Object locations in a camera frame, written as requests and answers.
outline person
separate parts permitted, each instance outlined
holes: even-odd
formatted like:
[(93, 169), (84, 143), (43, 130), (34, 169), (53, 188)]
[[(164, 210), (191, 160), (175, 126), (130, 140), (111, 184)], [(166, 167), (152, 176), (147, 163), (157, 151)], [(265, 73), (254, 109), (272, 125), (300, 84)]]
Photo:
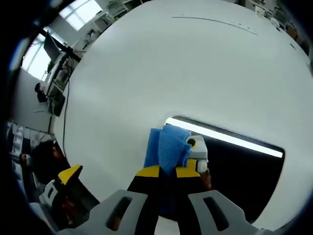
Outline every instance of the person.
[(70, 167), (56, 141), (45, 141), (37, 145), (29, 161), (32, 161), (32, 170), (42, 184), (57, 179), (61, 171)]
[(47, 97), (44, 92), (41, 90), (40, 83), (35, 85), (35, 92), (37, 93), (37, 99), (39, 103), (47, 102)]

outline white table surface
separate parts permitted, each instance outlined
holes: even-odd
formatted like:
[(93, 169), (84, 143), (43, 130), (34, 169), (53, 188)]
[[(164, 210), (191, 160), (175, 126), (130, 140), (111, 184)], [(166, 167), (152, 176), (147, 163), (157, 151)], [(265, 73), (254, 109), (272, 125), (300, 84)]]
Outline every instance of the white table surface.
[[(257, 35), (228, 24), (241, 23)], [(285, 32), (224, 1), (156, 0), (132, 10), (94, 42), (71, 79), (65, 149), (99, 200), (126, 189), (144, 162), (151, 128), (175, 114), (280, 146), (286, 160), (254, 222), (275, 230), (313, 188), (313, 78)], [(64, 107), (54, 132), (63, 139)], [(161, 219), (156, 233), (179, 234)]]

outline black gap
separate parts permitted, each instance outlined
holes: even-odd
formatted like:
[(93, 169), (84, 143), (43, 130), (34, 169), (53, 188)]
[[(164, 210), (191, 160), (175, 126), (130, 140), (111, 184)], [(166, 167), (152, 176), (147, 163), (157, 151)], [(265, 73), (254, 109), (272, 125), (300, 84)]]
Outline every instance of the black gap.
[(229, 227), (229, 223), (220, 207), (212, 197), (204, 198), (204, 202), (211, 212), (218, 231), (223, 231)]
[(107, 221), (107, 227), (113, 231), (117, 231), (122, 221), (122, 218), (127, 210), (132, 199), (130, 197), (123, 197), (112, 211), (109, 220)]

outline window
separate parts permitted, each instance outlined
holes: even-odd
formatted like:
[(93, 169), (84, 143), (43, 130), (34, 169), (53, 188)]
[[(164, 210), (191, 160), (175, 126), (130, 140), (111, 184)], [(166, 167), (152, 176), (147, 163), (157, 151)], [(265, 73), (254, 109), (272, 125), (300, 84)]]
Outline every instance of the window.
[(73, 28), (79, 30), (101, 10), (95, 0), (76, 0), (59, 14)]
[[(44, 30), (48, 30), (49, 33), (60, 43), (65, 43), (65, 41), (59, 37), (59, 35), (51, 32), (47, 27), (44, 28)], [(48, 68), (48, 64), (51, 61), (50, 57), (44, 49), (44, 42), (45, 37), (39, 34), (27, 50), (22, 63), (22, 68), (26, 72), (41, 81), (45, 80), (47, 76), (46, 70)]]

